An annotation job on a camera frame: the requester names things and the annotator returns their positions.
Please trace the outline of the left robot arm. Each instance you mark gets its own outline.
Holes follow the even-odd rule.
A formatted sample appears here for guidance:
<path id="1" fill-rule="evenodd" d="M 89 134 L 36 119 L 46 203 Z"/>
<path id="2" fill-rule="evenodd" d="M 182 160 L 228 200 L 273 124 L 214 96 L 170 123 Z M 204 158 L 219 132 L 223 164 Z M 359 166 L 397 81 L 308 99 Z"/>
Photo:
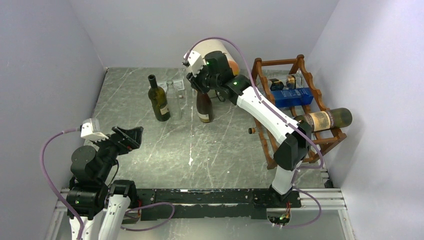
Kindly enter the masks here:
<path id="1" fill-rule="evenodd" d="M 93 142 L 98 148 L 84 145 L 71 156 L 73 182 L 66 196 L 70 205 L 68 216 L 77 239 L 115 240 L 118 237 L 125 212 L 139 207 L 141 201 L 135 182 L 115 180 L 106 183 L 118 156 L 138 149 L 142 144 L 143 127 L 112 128 L 112 134 L 103 134 L 90 123 L 84 123 L 81 137 Z"/>

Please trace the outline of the gold-foil dark wine bottle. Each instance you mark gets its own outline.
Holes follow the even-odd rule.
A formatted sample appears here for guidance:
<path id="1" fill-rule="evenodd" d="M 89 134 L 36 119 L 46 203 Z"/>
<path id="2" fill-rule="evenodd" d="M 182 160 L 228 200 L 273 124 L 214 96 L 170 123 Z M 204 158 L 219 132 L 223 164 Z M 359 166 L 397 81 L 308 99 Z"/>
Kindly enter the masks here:
<path id="1" fill-rule="evenodd" d="M 213 105 L 211 98 L 207 93 L 197 91 L 196 110 L 201 122 L 211 123 L 214 119 Z"/>

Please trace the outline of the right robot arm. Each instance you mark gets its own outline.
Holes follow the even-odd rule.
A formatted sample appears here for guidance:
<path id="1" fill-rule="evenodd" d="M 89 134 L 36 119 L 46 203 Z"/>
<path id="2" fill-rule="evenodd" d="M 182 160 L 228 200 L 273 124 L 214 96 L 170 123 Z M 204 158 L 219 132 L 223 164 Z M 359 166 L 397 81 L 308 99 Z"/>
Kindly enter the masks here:
<path id="1" fill-rule="evenodd" d="M 142 127 L 138 149 L 119 157 L 119 179 L 138 188 L 246 188 L 259 184 L 260 147 L 245 129 L 253 120 L 279 147 L 270 202 L 289 200 L 296 168 L 311 144 L 299 123 L 266 99 L 251 75 L 234 74 L 219 50 L 187 54 L 184 68 L 112 68 L 95 116 L 107 129 Z"/>

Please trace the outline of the clear square glass bottle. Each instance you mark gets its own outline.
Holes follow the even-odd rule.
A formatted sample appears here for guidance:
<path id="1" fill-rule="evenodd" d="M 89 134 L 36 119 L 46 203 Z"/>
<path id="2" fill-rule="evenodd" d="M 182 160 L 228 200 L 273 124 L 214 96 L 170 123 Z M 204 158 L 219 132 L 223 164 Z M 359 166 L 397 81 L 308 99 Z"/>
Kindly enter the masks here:
<path id="1" fill-rule="evenodd" d="M 182 118 L 182 110 L 180 107 L 179 93 L 172 80 L 168 80 L 166 82 L 166 85 L 167 85 L 166 97 L 168 101 L 170 116 L 174 120 L 180 120 Z"/>

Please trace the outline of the dark green wine bottle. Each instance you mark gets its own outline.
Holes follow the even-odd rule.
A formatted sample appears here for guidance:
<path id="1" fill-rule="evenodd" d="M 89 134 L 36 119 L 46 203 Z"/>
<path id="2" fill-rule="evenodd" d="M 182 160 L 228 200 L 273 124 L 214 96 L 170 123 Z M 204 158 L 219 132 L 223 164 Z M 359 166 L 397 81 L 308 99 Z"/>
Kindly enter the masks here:
<path id="1" fill-rule="evenodd" d="M 164 89 L 157 84 L 156 76 L 150 74 L 148 76 L 150 89 L 148 90 L 148 98 L 151 101 L 153 113 L 160 122 L 165 122 L 170 118 L 167 96 Z"/>

